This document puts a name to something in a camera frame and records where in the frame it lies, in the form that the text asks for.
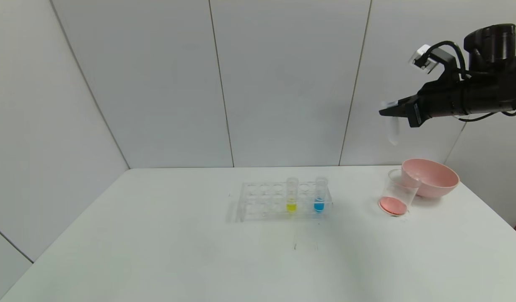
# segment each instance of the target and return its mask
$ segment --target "plastic test tube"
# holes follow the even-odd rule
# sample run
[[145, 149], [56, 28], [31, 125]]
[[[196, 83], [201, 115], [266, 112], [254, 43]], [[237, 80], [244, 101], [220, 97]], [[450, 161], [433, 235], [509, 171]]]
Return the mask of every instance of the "plastic test tube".
[[290, 177], [286, 180], [286, 209], [288, 212], [297, 210], [298, 179]]
[[316, 212], [322, 212], [325, 208], [328, 183], [329, 181], [325, 177], [316, 178], [316, 199], [314, 200], [314, 210]]

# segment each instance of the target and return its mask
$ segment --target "robotic arm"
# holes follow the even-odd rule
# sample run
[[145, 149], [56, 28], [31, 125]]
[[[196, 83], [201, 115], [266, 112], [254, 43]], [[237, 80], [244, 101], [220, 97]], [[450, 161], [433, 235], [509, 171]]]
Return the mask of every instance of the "robotic arm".
[[[459, 59], [439, 47], [452, 46]], [[426, 120], [448, 115], [488, 113], [477, 119], [459, 119], [475, 122], [498, 112], [516, 115], [516, 31], [514, 24], [498, 24], [478, 29], [464, 39], [469, 53], [466, 70], [457, 44], [444, 41], [431, 47], [422, 47], [413, 55], [411, 63], [426, 73], [437, 65], [444, 72], [436, 81], [428, 82], [413, 96], [400, 99], [397, 105], [381, 109], [390, 117], [406, 117], [412, 128]]]

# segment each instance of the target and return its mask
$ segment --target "yellow liquid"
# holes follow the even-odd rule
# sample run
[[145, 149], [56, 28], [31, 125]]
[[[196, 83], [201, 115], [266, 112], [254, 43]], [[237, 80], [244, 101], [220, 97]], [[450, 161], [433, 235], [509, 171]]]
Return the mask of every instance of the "yellow liquid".
[[294, 198], [288, 199], [286, 209], [288, 210], [288, 212], [295, 212], [297, 210], [297, 204]]

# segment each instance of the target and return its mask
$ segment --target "white tabletop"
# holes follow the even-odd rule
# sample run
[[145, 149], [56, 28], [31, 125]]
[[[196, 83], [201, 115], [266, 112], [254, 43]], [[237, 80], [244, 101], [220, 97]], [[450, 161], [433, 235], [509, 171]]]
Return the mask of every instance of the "white tabletop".
[[[387, 216], [391, 168], [129, 170], [2, 302], [516, 301], [513, 229], [463, 184]], [[328, 220], [233, 221], [242, 182], [290, 176], [329, 178]]]

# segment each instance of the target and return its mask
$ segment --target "test tube rack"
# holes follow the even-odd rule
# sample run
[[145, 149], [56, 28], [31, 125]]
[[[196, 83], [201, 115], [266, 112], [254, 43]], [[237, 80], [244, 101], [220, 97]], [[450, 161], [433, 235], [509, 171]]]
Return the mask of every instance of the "test tube rack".
[[332, 197], [327, 187], [327, 195], [322, 202], [322, 211], [315, 208], [315, 182], [298, 184], [296, 210], [287, 210], [286, 183], [243, 183], [237, 205], [236, 220], [286, 220], [322, 219], [329, 215]]

